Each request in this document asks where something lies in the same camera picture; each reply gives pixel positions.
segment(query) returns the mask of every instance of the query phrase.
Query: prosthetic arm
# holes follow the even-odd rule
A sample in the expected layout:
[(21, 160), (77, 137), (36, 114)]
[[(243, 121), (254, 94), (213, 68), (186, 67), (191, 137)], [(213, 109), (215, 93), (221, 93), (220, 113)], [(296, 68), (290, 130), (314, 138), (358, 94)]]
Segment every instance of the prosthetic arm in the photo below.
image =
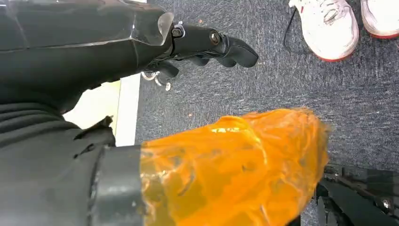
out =
[(143, 225), (141, 147), (114, 147), (109, 118), (82, 130), (61, 113), (106, 81), (173, 77), (173, 60), (256, 64), (245, 42), (173, 19), (128, 0), (0, 0), (0, 225)]
[(0, 9), (0, 103), (41, 101), (64, 113), (106, 81), (141, 71), (174, 77), (173, 60), (244, 67), (258, 60), (239, 39), (130, 0), (7, 1)]

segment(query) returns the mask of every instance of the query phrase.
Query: shoelace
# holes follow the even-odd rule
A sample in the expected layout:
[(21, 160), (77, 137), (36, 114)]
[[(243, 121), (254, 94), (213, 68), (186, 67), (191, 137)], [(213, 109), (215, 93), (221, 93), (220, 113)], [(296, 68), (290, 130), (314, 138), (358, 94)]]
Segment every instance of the shoelace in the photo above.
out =
[(339, 0), (290, 0), (288, 5), (290, 7), (300, 5), (300, 3), (304, 5), (307, 3), (310, 5), (319, 5), (321, 13), (324, 14), (324, 23), (333, 23), (337, 19), (337, 15), (341, 12), (337, 4), (338, 1)]
[(293, 21), (294, 16), (295, 16), (297, 11), (298, 10), (295, 8), (294, 11), (291, 14), (291, 18), (290, 18), (289, 23), (287, 25), (286, 31), (284, 32), (283, 46), (286, 49), (286, 51), (288, 51), (289, 53), (294, 53), (294, 54), (298, 54), (298, 55), (308, 55), (308, 54), (312, 53), (312, 51), (310, 51), (309, 48), (307, 48), (307, 50), (303, 50), (303, 51), (295, 51), (295, 50), (292, 50), (291, 48), (289, 48), (288, 45), (287, 45), (287, 42), (286, 42), (288, 30), (291, 27), (292, 21)]
[[(296, 4), (299, 4), (300, 2), (311, 2), (311, 1), (317, 1), (320, 3), (320, 9), (321, 9), (321, 13), (325, 13), (324, 14), (324, 23), (333, 23), (336, 19), (338, 19), (336, 16), (340, 14), (340, 8), (338, 7), (337, 0), (290, 0), (289, 1), (289, 6), (293, 7)], [(304, 50), (304, 51), (295, 51), (292, 50), (291, 48), (288, 47), (287, 45), (287, 34), (288, 34), (288, 30), (291, 27), (292, 21), (294, 19), (294, 16), (296, 14), (296, 12), (298, 11), (298, 9), (295, 7), (293, 13), (291, 14), (291, 18), (288, 22), (287, 28), (284, 32), (284, 38), (283, 38), (283, 46), (284, 48), (290, 52), (290, 53), (295, 53), (298, 55), (307, 55), (312, 53), (312, 51), (308, 50)]]

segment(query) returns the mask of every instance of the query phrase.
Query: prosthetic hand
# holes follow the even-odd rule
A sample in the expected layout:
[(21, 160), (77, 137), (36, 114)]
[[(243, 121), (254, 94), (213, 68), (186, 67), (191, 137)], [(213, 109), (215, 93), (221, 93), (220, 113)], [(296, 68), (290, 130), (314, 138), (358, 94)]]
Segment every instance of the prosthetic hand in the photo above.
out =
[(174, 77), (171, 60), (205, 65), (216, 58), (227, 67), (252, 67), (258, 60), (239, 39), (175, 24), (172, 13), (130, 0), (11, 1), (1, 7), (0, 103), (46, 101), (66, 112), (83, 91), (106, 81), (141, 71)]

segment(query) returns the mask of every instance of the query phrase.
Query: metal screw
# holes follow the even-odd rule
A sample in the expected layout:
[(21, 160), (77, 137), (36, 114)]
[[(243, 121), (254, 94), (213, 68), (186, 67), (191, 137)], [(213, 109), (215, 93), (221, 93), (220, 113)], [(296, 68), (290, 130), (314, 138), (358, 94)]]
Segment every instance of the metal screw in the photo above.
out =
[(391, 205), (389, 204), (389, 201), (386, 200), (386, 199), (383, 200), (383, 204), (384, 204), (384, 207), (387, 208), (387, 209), (389, 209), (389, 207), (391, 206)]
[(217, 44), (219, 44), (219, 42), (220, 42), (219, 34), (218, 34), (216, 31), (211, 31), (210, 39), (211, 39), (211, 42), (212, 42), (214, 45), (217, 45)]
[(175, 38), (180, 38), (180, 37), (183, 36), (183, 32), (179, 28), (173, 28), (172, 29), (172, 36), (175, 37)]

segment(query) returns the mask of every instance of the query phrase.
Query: black metal frame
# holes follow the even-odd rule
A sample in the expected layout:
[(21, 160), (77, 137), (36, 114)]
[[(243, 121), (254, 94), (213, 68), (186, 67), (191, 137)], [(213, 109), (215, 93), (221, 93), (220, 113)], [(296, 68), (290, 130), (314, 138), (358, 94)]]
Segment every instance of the black metal frame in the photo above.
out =
[[(398, 226), (399, 174), (329, 164), (314, 200), (320, 226)], [(300, 226), (300, 217), (289, 226)]]

